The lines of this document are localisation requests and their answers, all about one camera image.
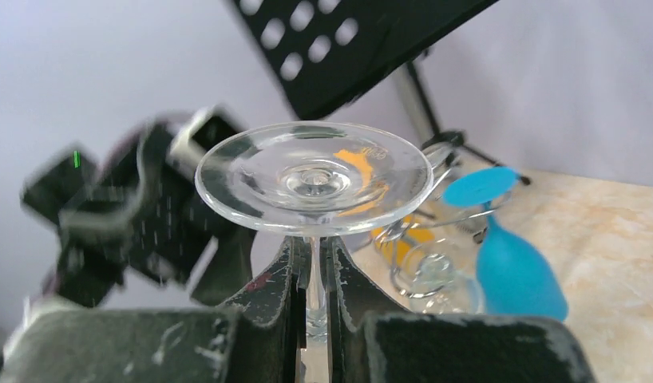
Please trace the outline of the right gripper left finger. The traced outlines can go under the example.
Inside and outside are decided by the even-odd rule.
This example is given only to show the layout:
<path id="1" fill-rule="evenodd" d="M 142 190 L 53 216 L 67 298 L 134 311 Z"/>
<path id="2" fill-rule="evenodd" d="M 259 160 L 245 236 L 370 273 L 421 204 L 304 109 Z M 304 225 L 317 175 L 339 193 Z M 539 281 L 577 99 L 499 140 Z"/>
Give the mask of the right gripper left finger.
<path id="1" fill-rule="evenodd" d="M 306 249 L 285 238 L 262 274 L 215 307 L 44 314 L 0 382 L 291 382 L 295 260 Z"/>

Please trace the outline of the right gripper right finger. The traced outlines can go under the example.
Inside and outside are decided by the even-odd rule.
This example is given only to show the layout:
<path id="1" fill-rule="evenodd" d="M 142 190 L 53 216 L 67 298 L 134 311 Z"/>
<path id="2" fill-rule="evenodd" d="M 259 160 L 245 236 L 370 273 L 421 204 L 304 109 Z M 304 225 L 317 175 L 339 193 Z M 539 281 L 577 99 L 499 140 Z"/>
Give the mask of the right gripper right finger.
<path id="1" fill-rule="evenodd" d="M 333 382 L 593 382 L 579 342 L 542 317 L 417 314 L 323 241 Z"/>

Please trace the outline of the clear smooth wine glass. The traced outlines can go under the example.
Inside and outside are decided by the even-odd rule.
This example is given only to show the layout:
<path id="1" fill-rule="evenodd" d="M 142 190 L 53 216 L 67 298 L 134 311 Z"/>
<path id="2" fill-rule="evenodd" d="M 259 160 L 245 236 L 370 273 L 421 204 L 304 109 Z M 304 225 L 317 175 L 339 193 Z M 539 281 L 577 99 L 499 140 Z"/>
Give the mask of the clear smooth wine glass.
<path id="1" fill-rule="evenodd" d="M 196 190 L 216 214 L 241 227 L 299 238 L 307 245 L 295 260 L 290 324 L 297 348 L 291 382 L 300 378 L 302 355 L 308 357 L 309 377 L 333 382 L 323 241 L 369 232 L 348 234 L 347 226 L 335 218 L 336 210 L 346 206 L 350 178 L 347 166 L 334 153 L 370 145 L 394 151 L 417 149 L 425 157 L 407 140 L 380 129 L 300 121 L 228 137 L 210 149 L 196 168 Z"/>

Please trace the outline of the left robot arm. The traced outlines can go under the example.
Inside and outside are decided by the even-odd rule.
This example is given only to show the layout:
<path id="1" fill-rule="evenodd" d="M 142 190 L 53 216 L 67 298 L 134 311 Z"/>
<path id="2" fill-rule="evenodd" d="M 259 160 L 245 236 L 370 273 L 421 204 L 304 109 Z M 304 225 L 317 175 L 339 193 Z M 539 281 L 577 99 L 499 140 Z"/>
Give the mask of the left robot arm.
<path id="1" fill-rule="evenodd" d="M 205 152 L 241 126 L 222 105 L 139 124 L 98 164 L 71 148 L 28 179 L 23 207 L 50 223 L 60 252 L 40 297 L 99 306 L 134 270 L 158 286 L 186 286 L 214 255 L 192 298 L 215 306 L 251 281 L 255 232 L 211 210 L 196 191 Z"/>

